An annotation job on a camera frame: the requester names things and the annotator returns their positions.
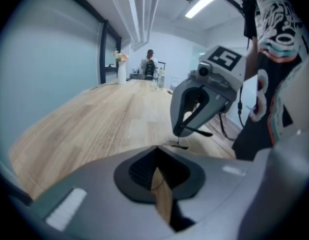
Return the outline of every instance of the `vase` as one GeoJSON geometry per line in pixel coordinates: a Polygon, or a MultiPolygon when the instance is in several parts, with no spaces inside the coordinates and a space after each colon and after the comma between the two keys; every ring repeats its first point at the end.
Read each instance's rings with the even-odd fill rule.
{"type": "Polygon", "coordinates": [[[118,68],[118,84],[124,85],[126,83],[126,62],[125,61],[118,61],[119,68],[118,68]]]}

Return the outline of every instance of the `water bottle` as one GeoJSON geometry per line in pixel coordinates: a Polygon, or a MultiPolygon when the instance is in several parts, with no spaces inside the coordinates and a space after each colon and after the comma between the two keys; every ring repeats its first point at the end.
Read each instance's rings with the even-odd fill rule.
{"type": "Polygon", "coordinates": [[[153,83],[154,88],[157,88],[157,84],[158,84],[158,74],[157,73],[153,74],[152,83],[153,83]]]}
{"type": "Polygon", "coordinates": [[[162,90],[164,88],[165,84],[165,71],[160,70],[160,74],[158,76],[158,84],[157,84],[157,90],[162,90]]]}

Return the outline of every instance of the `person in background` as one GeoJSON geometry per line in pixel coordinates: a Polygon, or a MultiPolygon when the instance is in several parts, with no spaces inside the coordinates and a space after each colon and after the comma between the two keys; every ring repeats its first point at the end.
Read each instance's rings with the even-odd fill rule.
{"type": "Polygon", "coordinates": [[[154,66],[155,66],[155,74],[158,74],[158,60],[154,58],[154,51],[153,50],[148,50],[146,53],[146,57],[141,60],[140,67],[142,69],[142,74],[145,73],[146,65],[149,61],[153,61],[154,66]]]}
{"type": "Polygon", "coordinates": [[[257,75],[257,98],[232,148],[237,159],[252,161],[259,150],[271,148],[296,131],[280,93],[309,55],[309,28],[304,22],[307,14],[298,1],[294,5],[290,0],[241,3],[244,35],[252,40],[245,80],[257,75]]]}

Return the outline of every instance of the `desk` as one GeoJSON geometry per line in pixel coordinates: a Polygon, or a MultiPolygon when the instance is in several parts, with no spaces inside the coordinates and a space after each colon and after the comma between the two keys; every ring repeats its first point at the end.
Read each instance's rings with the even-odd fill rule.
{"type": "MultiPolygon", "coordinates": [[[[151,145],[177,141],[172,132],[166,89],[130,80],[105,83],[83,91],[30,127],[10,150],[10,161],[21,184],[36,199],[44,190],[92,160],[151,145]]],[[[210,131],[206,126],[203,131],[210,131]]],[[[180,144],[200,155],[232,158],[220,138],[198,133],[180,144]]]]}

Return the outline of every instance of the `ceiling light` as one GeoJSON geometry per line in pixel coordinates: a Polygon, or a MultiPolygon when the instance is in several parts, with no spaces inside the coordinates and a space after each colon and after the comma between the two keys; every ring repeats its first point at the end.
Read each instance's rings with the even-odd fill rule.
{"type": "Polygon", "coordinates": [[[188,13],[185,15],[187,18],[191,19],[198,12],[200,12],[203,8],[205,8],[208,4],[210,4],[213,0],[200,0],[197,2],[188,13]]]}

